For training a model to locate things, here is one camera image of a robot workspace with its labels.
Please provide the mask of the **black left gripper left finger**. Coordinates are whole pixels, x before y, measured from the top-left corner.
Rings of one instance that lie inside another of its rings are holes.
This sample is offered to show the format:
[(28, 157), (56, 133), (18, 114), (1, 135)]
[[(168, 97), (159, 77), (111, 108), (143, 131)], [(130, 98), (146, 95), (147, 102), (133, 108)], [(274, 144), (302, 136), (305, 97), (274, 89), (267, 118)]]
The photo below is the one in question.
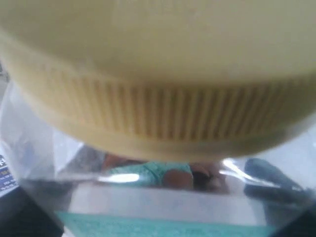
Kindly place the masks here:
[(20, 188), (0, 193), (2, 237), (61, 237), (64, 231)]

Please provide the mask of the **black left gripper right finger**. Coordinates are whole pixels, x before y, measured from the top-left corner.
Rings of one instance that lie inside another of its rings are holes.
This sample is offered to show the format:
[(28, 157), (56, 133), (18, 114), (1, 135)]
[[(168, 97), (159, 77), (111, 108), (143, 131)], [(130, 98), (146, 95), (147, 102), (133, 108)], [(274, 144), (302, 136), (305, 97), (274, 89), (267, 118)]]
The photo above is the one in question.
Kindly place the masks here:
[(295, 220), (291, 221), (272, 237), (316, 237), (316, 203), (302, 212)]

